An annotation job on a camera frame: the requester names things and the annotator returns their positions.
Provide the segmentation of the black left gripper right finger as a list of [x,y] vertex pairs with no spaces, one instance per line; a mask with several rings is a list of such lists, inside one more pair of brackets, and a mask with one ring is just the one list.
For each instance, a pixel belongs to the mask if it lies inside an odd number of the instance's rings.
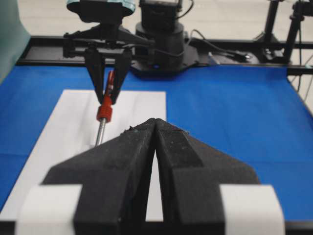
[[248,164],[161,120],[155,127],[164,226],[172,235],[283,235],[272,186]]

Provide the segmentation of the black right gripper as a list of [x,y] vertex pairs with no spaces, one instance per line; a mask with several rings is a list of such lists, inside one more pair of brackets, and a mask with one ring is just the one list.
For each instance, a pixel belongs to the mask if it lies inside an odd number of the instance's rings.
[[92,80],[99,103],[103,101],[105,59],[98,49],[125,49],[115,58],[112,103],[117,101],[126,75],[131,67],[132,46],[153,49],[154,40],[132,34],[122,25],[100,23],[85,31],[66,33],[63,36],[63,56],[65,58],[83,57]]

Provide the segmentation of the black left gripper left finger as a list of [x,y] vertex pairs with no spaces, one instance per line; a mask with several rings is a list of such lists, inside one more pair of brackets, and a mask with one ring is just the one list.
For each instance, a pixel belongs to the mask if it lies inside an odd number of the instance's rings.
[[137,235],[145,223],[156,120],[54,165],[28,193],[17,235]]

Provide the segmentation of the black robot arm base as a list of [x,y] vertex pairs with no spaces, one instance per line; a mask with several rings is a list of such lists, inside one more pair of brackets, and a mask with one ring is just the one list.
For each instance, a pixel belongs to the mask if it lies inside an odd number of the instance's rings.
[[186,41],[187,33],[179,22],[181,0],[141,0],[141,22],[135,34],[154,41],[152,61],[134,61],[138,75],[177,74],[200,63],[197,49]]

